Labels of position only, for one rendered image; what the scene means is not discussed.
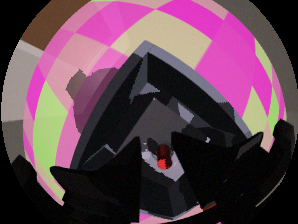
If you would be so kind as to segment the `dark red peg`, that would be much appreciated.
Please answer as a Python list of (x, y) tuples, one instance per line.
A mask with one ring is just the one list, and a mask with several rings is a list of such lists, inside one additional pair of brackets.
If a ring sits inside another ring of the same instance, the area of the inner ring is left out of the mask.
[(170, 159), (169, 149), (162, 144), (157, 148), (157, 165), (161, 169), (169, 169), (173, 167), (173, 161)]

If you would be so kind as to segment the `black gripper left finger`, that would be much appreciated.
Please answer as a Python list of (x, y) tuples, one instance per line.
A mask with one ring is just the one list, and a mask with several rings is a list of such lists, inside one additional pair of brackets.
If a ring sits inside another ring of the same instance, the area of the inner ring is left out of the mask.
[(141, 169), (141, 144), (137, 136), (96, 171), (78, 171), (56, 165), (49, 171), (65, 190), (110, 201), (130, 221), (140, 224)]

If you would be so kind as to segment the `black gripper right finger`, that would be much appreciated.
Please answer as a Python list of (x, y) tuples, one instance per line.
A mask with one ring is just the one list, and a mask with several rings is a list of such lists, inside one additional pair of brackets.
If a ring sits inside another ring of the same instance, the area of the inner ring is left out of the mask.
[(257, 132), (250, 139), (229, 148), (204, 143), (184, 133), (172, 132), (170, 137), (174, 153), (192, 185), (198, 204), (201, 209), (205, 209), (206, 206), (216, 204), (214, 197), (229, 180), (235, 165), (261, 145), (263, 132)]

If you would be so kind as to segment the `black box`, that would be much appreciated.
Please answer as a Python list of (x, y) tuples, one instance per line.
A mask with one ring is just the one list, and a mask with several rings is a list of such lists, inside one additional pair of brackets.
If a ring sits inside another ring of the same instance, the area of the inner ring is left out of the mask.
[[(251, 137), (216, 87), (172, 53), (144, 40), (94, 105), (69, 169), (96, 171), (112, 160), (153, 99), (208, 136), (209, 144), (229, 148)], [(165, 220), (176, 220), (198, 205), (185, 173), (170, 188), (141, 176), (140, 197), (140, 213)]]

